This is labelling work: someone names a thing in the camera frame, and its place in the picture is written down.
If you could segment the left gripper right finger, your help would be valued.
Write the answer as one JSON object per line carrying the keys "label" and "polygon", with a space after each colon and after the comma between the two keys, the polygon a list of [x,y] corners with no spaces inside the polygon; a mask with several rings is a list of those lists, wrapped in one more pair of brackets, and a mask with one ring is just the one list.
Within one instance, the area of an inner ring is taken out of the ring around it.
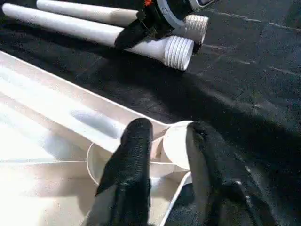
{"label": "left gripper right finger", "polygon": [[213,127],[190,122],[185,144],[201,225],[277,225],[251,174]]}

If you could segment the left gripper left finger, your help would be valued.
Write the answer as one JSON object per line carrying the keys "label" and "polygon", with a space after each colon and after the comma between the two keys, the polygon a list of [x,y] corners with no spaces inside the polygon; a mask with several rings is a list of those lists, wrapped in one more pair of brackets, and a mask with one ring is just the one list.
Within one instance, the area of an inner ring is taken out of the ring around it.
{"label": "left gripper left finger", "polygon": [[148,119],[138,118],[127,125],[104,167],[88,226],[148,225],[152,139],[153,125]]}

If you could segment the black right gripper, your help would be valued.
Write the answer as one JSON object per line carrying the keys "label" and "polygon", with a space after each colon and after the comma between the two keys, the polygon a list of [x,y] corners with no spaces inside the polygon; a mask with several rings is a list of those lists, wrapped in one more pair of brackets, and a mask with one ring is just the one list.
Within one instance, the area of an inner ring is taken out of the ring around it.
{"label": "black right gripper", "polygon": [[175,30],[164,17],[159,3],[166,3],[168,11],[174,13],[173,0],[144,0],[143,7],[136,13],[137,19],[124,28],[115,39],[114,46],[118,49],[129,49],[151,39],[162,38]]}

